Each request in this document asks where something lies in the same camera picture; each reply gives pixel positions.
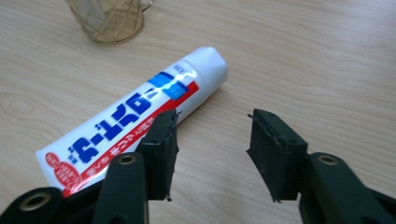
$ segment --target tube cap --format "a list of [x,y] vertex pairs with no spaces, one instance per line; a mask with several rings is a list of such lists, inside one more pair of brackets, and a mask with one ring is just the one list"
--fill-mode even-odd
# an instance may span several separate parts
[[206,82],[208,91],[215,91],[227,80],[228,64],[213,47],[200,47],[182,59],[192,65]]

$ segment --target blue label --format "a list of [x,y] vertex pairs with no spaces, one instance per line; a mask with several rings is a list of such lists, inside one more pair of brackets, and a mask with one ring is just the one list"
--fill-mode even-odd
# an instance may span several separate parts
[[177,100],[189,90],[183,83],[174,81],[174,77],[165,72],[159,73],[148,82],[157,88],[161,88],[172,100]]

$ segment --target table surface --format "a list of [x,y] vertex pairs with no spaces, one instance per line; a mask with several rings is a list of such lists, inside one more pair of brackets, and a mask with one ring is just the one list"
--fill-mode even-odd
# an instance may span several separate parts
[[144,17],[134,39],[101,46],[65,1],[0,2],[1,211],[49,185],[37,150],[201,46],[228,80],[177,126],[173,201],[149,202],[151,223],[302,222],[246,153],[254,108],[396,197],[396,1],[157,1]]

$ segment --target screw hole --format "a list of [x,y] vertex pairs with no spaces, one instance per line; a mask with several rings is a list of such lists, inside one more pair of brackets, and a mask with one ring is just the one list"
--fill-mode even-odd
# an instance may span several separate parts
[[362,217],[361,223],[362,224],[380,224],[379,221],[375,220],[375,218],[372,218],[372,217]]
[[336,165],[336,164],[338,164],[338,161],[334,157],[331,157],[331,156],[319,156],[318,160],[323,162],[323,163],[325,163],[325,164],[327,164],[327,165]]
[[111,218],[109,224],[124,224],[126,223],[125,216],[118,215],[116,217]]
[[36,210],[37,208],[42,207],[49,201],[50,201],[50,195],[47,192],[38,192],[25,199],[21,203],[20,209],[24,212],[33,211]]
[[119,159],[119,163],[122,165],[131,164],[136,161],[136,157],[134,156],[123,156]]

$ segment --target white tube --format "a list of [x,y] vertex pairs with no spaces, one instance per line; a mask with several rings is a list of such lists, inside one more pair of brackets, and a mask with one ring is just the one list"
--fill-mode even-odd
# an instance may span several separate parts
[[226,79],[227,63],[202,47],[87,120],[36,156],[53,187],[69,196],[103,179],[111,159],[134,151],[155,117],[176,109],[181,122]]

